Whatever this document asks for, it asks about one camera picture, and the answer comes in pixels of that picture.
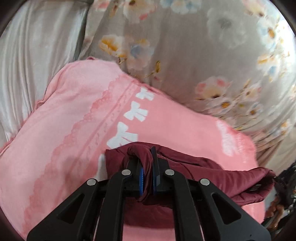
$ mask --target white bow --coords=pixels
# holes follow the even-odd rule
[[[147,98],[148,100],[153,100],[154,94],[151,92],[148,92],[147,88],[141,87],[141,91],[136,94],[136,97],[143,100]]]
[[[140,109],[139,107],[140,107],[139,103],[132,101],[131,110],[124,113],[123,116],[131,121],[134,119],[134,117],[136,117],[140,122],[144,121],[148,114],[148,110],[143,110],[143,109]]]
[[[111,149],[118,148],[138,140],[138,134],[126,132],[128,126],[122,122],[117,124],[117,134],[107,141],[107,146]]]

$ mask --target floral fabric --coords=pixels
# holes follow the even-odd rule
[[[90,8],[80,59],[116,61],[175,101],[251,136],[258,152],[290,132],[295,35],[269,0],[108,3],[95,0]]]

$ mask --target maroon fabric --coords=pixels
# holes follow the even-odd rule
[[[156,147],[158,157],[168,161],[171,169],[182,173],[187,179],[195,181],[201,178],[209,179],[240,206],[263,201],[274,186],[275,174],[263,167],[249,171],[225,171],[220,165],[207,158],[189,156],[156,144],[133,142],[113,150],[106,150],[105,153],[108,178],[125,169],[130,156],[137,156],[143,165],[144,193],[137,202],[129,198],[126,203],[125,223],[130,225],[173,227],[172,211],[169,208],[143,205],[151,203],[165,205],[166,203],[165,200],[155,200],[151,195],[150,178],[153,158],[150,148],[152,146]],[[248,191],[255,184],[261,184],[260,188],[256,191]]]

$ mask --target pink blanket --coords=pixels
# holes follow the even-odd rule
[[[44,99],[2,150],[0,206],[26,238],[88,178],[106,179],[106,149],[134,141],[209,158],[226,170],[257,167],[247,136],[140,84],[115,63],[89,59],[57,73]],[[245,210],[263,220],[263,203]],[[123,240],[174,240],[172,229],[125,225],[123,232]]]

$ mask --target triangular cutout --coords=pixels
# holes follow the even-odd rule
[[[230,224],[236,220],[239,220],[242,216],[236,211],[226,200],[224,200],[219,194],[213,193],[212,197],[218,208],[220,216],[222,217],[224,224]]]
[[[58,215],[57,218],[66,223],[72,224],[76,218],[76,215],[81,206],[83,198],[84,198],[84,194],[80,194]]]

